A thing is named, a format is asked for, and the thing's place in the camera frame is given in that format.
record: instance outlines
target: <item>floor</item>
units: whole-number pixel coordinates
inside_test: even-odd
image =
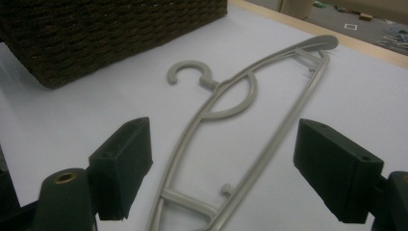
[[[246,1],[276,11],[278,0]],[[325,5],[323,8],[313,7],[309,16],[304,20],[355,39],[408,55],[408,34],[404,34],[404,32],[408,32],[408,25],[376,17],[371,21],[362,20],[359,19],[358,13],[353,13],[348,9],[339,10],[331,5]]]

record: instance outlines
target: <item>woven basket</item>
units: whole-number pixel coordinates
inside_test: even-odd
[[[0,0],[0,38],[55,89],[227,13],[227,0]]]

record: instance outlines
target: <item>hanger hook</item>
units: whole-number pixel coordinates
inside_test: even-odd
[[[214,81],[211,77],[211,69],[204,63],[199,61],[182,61],[177,64],[174,64],[167,72],[167,80],[168,82],[173,85],[177,83],[177,76],[176,73],[182,68],[195,68],[201,71],[202,76],[199,79],[201,86],[209,89],[214,90],[218,82]]]

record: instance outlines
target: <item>table surface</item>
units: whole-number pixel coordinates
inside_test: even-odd
[[[222,19],[58,90],[42,87],[0,45],[0,143],[20,203],[36,200],[48,175],[87,167],[88,156],[121,124],[149,116],[154,165],[130,216],[98,223],[99,230],[143,230],[172,148],[211,95],[198,86],[196,70],[180,71],[176,86],[167,83],[167,70],[179,61],[198,60],[221,82],[280,49],[313,35],[334,34],[310,24],[311,31],[304,32],[305,22],[243,1],[230,2],[229,14]],[[331,62],[300,117],[325,123],[380,157],[386,163],[384,176],[406,169],[407,60],[337,36],[342,45],[329,51]],[[244,113],[199,127],[174,189],[216,207],[222,204],[222,185],[239,182],[310,74],[298,60],[287,59],[260,69],[256,76],[259,93]],[[214,110],[236,105],[247,92],[247,83],[238,83]],[[342,224],[325,208],[293,166],[295,135],[294,124],[224,230],[370,230],[372,217],[368,224]],[[205,225],[201,217],[179,208],[166,211],[165,230]]]

